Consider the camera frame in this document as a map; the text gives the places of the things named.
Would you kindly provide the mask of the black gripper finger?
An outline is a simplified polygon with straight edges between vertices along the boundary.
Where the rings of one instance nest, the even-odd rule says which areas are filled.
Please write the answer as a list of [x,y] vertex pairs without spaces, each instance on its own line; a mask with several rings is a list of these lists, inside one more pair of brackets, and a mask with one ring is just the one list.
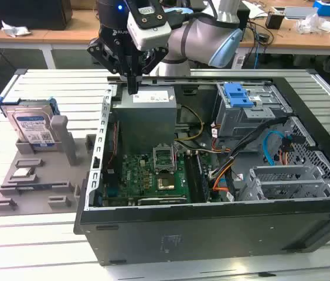
[[132,67],[124,53],[124,45],[120,39],[114,39],[113,46],[110,48],[102,41],[102,38],[95,38],[90,42],[87,51],[109,72],[119,74],[121,80],[127,83],[128,93],[133,94]]
[[149,74],[168,54],[167,47],[157,47],[147,51],[135,51],[132,55],[132,93],[138,92],[143,74]]

